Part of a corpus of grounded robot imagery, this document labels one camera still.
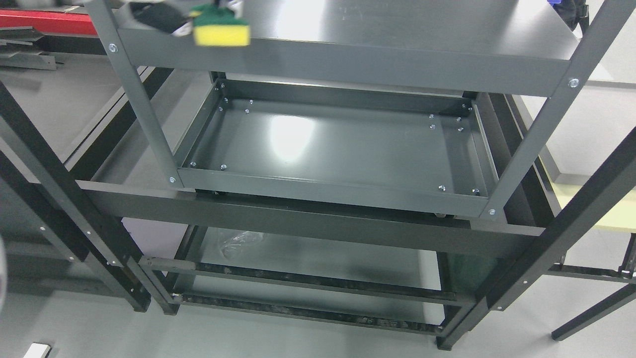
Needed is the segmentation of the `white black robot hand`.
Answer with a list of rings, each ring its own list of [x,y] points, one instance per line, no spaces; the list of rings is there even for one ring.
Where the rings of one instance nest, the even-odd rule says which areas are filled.
[[[175,37],[189,35],[197,26],[248,26],[241,0],[207,0],[187,12],[166,0],[128,0],[133,19]]]

